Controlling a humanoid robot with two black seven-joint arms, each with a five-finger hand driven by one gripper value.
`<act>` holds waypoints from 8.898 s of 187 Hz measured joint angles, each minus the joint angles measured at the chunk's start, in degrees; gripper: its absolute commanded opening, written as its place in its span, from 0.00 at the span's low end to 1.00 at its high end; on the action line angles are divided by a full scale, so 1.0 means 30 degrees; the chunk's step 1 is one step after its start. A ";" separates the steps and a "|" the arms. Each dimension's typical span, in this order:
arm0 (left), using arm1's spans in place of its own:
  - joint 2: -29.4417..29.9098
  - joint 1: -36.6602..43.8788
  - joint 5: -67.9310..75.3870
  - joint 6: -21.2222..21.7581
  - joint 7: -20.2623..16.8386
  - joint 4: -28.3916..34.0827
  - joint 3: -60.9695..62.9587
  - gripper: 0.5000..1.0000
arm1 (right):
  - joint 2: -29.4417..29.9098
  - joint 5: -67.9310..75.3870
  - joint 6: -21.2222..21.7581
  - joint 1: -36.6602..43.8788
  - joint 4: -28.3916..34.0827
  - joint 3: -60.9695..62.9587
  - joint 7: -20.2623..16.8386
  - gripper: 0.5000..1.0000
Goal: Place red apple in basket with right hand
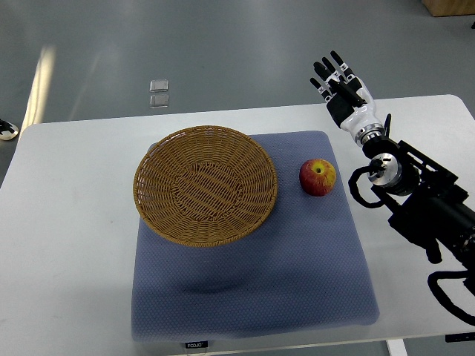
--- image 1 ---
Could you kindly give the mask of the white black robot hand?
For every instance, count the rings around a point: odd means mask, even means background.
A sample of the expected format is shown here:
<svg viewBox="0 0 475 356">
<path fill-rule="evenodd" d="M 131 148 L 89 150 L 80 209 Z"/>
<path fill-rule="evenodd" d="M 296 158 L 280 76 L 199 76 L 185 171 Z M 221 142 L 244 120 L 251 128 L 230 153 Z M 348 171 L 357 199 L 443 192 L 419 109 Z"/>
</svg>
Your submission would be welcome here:
<svg viewBox="0 0 475 356">
<path fill-rule="evenodd" d="M 310 83 L 324 99 L 334 123 L 358 146 L 387 133 L 367 86 L 337 52 L 332 50 L 329 57 L 315 62 L 313 69 L 318 77 L 311 78 Z"/>
</svg>

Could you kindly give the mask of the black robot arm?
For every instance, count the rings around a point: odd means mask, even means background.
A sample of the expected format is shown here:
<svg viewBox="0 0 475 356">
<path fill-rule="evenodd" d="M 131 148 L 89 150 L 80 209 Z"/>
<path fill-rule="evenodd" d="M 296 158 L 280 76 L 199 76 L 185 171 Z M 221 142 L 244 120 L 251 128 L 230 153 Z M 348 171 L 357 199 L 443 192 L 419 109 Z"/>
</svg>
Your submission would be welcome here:
<svg viewBox="0 0 475 356">
<path fill-rule="evenodd" d="M 394 142 L 390 123 L 387 117 L 383 131 L 363 145 L 370 158 L 368 179 L 379 198 L 375 205 L 391 211 L 390 227 L 423 248 L 431 263 L 442 261 L 443 245 L 466 269 L 474 269 L 474 211 L 464 204 L 468 192 L 448 169 L 406 142 Z"/>
</svg>

